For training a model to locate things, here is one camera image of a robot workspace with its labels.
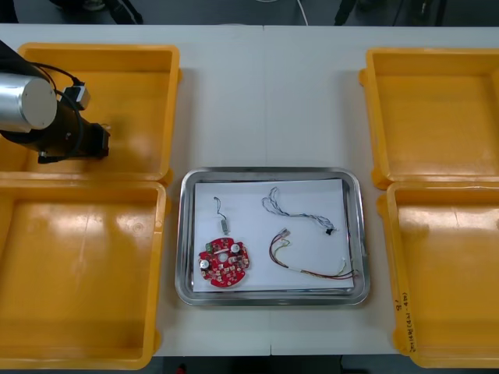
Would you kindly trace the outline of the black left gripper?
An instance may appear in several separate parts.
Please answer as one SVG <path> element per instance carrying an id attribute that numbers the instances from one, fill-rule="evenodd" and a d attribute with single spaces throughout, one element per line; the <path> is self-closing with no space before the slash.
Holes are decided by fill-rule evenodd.
<path id="1" fill-rule="evenodd" d="M 109 155 L 109 132 L 98 123 L 86 124 L 83 130 L 83 157 L 102 159 Z"/>

